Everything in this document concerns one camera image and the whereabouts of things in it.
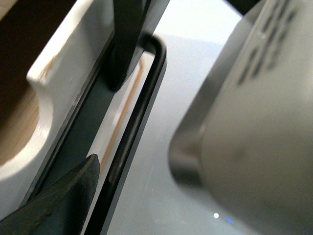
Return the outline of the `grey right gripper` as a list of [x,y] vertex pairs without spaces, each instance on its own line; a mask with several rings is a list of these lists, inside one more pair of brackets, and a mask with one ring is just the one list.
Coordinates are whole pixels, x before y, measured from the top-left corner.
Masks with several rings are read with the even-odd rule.
[[237,23],[171,140],[174,180],[262,235],[313,232],[313,3]]

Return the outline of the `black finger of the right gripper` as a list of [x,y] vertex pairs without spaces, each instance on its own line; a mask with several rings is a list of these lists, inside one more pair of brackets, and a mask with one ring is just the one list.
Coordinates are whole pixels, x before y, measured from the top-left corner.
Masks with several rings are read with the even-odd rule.
[[118,91],[134,68],[153,31],[148,24],[150,0],[114,0],[114,32],[104,66],[108,88]]

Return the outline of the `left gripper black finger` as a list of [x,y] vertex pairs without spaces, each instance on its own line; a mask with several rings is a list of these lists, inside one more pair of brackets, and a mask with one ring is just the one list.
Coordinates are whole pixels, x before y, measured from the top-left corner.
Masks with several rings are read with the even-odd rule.
[[79,235],[100,173],[92,154],[27,204],[0,222],[2,235]]

